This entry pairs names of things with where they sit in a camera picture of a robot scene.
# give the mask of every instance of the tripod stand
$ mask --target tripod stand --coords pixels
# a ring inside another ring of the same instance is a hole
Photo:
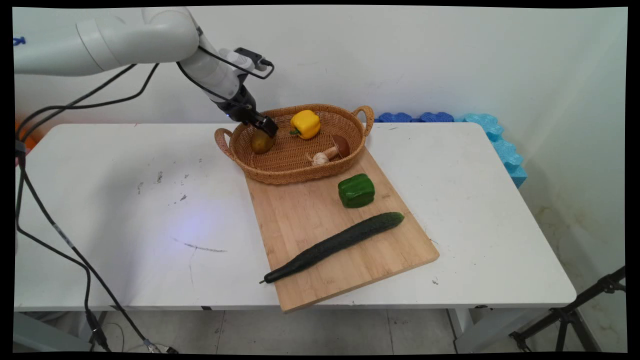
[[[582,343],[584,350],[596,352],[598,351],[593,340],[589,336],[587,329],[578,317],[575,310],[583,305],[585,302],[595,298],[601,293],[613,294],[616,290],[622,290],[627,292],[627,287],[620,284],[620,281],[625,278],[625,267],[619,268],[613,274],[605,275],[598,280],[594,285],[579,293],[576,296],[575,301],[565,307],[555,307],[550,310],[550,314],[545,316],[542,320],[531,325],[523,332],[514,331],[509,336],[513,338],[518,344],[518,348],[524,352],[531,352],[531,349],[527,346],[527,339],[534,336],[538,332],[546,329],[556,321],[560,320],[560,329],[558,330],[558,339],[556,342],[556,351],[562,351],[564,348],[564,339],[566,337],[566,330],[569,324],[573,326],[578,339]]]

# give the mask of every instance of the wooden cutting board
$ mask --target wooden cutting board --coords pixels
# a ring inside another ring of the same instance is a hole
[[[338,183],[365,173],[376,187],[374,201],[359,209],[342,206]],[[285,313],[346,293],[440,255],[367,149],[347,171],[304,183],[269,185],[246,178],[272,270],[331,235],[374,215],[404,214],[397,227],[339,251],[273,284]]]

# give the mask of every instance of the floor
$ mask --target floor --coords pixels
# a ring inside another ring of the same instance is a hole
[[[472,311],[474,321],[489,309]],[[283,315],[279,309],[254,311],[131,311],[140,331],[161,349],[190,354],[390,355],[454,354],[454,334],[446,310],[315,310]],[[77,331],[78,314],[49,324]],[[146,352],[122,314],[110,311],[103,323],[114,352]],[[534,351],[555,349],[557,326],[527,343]],[[583,351],[571,327],[564,349]],[[20,348],[14,346],[14,352]],[[518,352],[501,339],[481,352]]]

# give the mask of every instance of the white table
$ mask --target white table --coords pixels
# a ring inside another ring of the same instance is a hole
[[[235,126],[65,124],[27,157],[46,208],[126,309],[278,306],[274,287],[258,284],[269,265],[244,175],[213,140],[216,128]],[[455,309],[458,350],[470,352],[575,299],[480,126],[375,124],[366,146],[440,258],[316,307]],[[28,191],[20,219],[72,254]],[[14,311],[81,311],[85,281],[77,265],[19,235]],[[113,310],[97,281],[89,305]],[[505,309],[472,325],[464,309],[476,306]]]

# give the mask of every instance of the yellow bell pepper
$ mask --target yellow bell pepper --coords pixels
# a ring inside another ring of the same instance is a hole
[[[320,118],[311,110],[303,110],[291,118],[291,132],[307,140],[314,137],[320,131]]]

